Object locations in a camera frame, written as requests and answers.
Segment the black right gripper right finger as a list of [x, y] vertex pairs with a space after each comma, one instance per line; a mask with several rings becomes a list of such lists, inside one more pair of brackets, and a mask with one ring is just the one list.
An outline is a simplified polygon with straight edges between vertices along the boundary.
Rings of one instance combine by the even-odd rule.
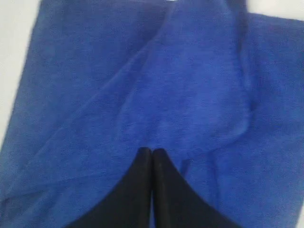
[[236, 228], [202, 200], [180, 175], [164, 149], [153, 158], [153, 209], [157, 228]]

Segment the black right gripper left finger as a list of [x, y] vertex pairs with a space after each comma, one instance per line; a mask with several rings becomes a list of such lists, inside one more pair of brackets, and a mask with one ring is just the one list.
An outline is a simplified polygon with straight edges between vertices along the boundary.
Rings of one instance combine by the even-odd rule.
[[142, 147], [122, 179], [89, 212], [68, 228], [148, 228], [152, 193], [152, 152]]

